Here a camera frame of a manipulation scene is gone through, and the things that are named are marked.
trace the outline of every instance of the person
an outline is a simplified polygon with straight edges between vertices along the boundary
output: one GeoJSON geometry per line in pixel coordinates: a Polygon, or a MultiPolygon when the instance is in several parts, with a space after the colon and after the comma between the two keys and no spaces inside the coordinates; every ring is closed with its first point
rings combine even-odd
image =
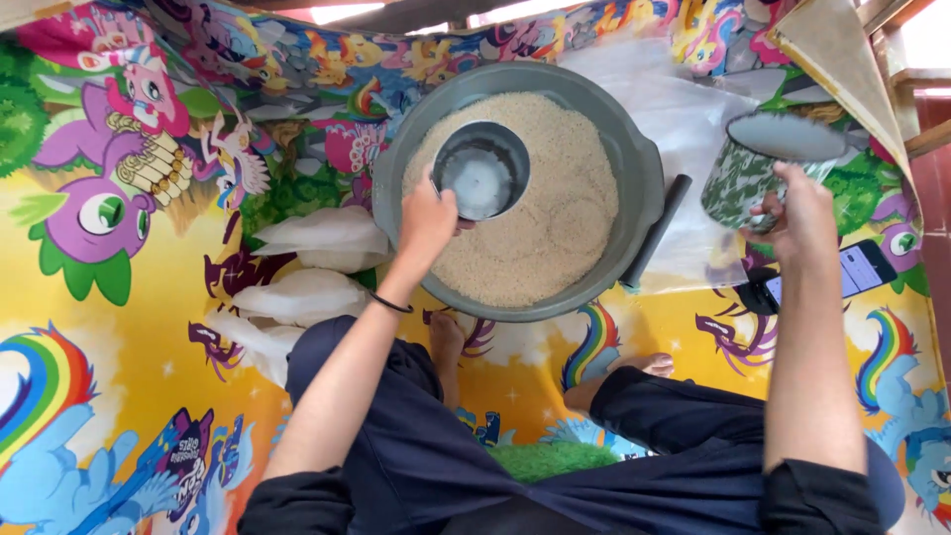
{"type": "Polygon", "coordinates": [[[619,359],[586,370],[565,406],[661,455],[517,483],[450,409],[452,319],[434,318],[432,359],[394,339],[397,308],[457,232],[454,194],[423,180],[403,199],[379,301],[310,327],[289,354],[294,413],[238,532],[884,533],[903,486],[852,391],[832,196],[796,166],[774,171],[785,205],[770,193],[751,213],[778,226],[743,231],[783,273],[768,403],[673,380],[664,358],[619,359]]]}

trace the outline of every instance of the colorful printed mat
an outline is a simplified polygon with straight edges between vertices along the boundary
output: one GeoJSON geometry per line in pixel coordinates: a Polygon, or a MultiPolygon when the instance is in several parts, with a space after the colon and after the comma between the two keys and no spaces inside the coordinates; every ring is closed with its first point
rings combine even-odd
{"type": "MultiPolygon", "coordinates": [[[[618,29],[668,34],[706,83],[848,135],[825,182],[843,243],[875,240],[900,273],[848,301],[857,401],[906,481],[894,533],[948,531],[951,422],[918,210],[877,142],[765,39],[795,1],[600,0],[416,37],[210,0],[100,1],[0,35],[0,533],[234,532],[290,404],[202,321],[300,266],[252,256],[248,236],[316,208],[369,208],[374,160],[441,82],[556,61],[618,29]]],[[[771,262],[747,247],[746,268],[771,262]]],[[[425,343],[443,304],[413,302],[399,335],[425,343]]],[[[619,459],[647,452],[561,404],[581,365],[663,351],[675,378],[763,397],[776,336],[775,318],[731,290],[615,287],[532,325],[457,316],[458,415],[474,440],[583,441],[619,459]]]]}

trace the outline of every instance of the bracelet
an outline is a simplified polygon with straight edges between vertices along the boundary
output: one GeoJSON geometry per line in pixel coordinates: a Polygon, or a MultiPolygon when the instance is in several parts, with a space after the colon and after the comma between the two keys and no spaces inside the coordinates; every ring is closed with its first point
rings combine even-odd
{"type": "Polygon", "coordinates": [[[395,310],[395,311],[397,311],[397,312],[402,312],[402,313],[404,313],[404,314],[411,314],[411,313],[413,313],[413,306],[412,306],[412,305],[409,305],[409,306],[407,306],[407,307],[397,307],[397,306],[394,305],[393,303],[390,303],[389,301],[387,301],[387,300],[383,299],[382,297],[378,296],[376,292],[370,291],[370,290],[367,290],[367,291],[370,293],[370,297],[376,299],[377,302],[380,303],[381,305],[386,305],[387,307],[392,308],[393,310],[395,310]]]}

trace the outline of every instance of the rice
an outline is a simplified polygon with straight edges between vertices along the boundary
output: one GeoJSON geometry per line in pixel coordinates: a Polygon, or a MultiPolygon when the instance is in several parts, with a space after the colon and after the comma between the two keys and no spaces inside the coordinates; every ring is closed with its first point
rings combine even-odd
{"type": "Polygon", "coordinates": [[[617,216],[617,185],[597,128],[535,93],[504,93],[436,123],[403,175],[403,195],[449,136],[475,120],[518,135],[532,179],[518,204],[454,238],[433,265],[448,287],[493,307],[525,307],[574,284],[601,258],[617,216]]]}

